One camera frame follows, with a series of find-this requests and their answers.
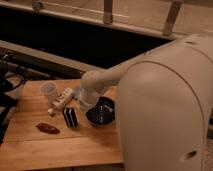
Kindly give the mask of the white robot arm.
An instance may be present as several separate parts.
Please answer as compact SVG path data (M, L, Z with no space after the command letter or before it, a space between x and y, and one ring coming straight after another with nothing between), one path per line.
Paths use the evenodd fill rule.
M192 34L112 68L86 72L81 106L92 108L111 85L117 87L126 171L203 171L213 112L213 37Z

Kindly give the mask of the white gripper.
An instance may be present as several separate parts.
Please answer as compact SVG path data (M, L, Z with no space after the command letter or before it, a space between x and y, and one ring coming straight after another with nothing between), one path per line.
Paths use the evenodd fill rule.
M100 89L87 90L81 88L78 96L80 108L85 111L90 110L97 104L101 95L102 91Z

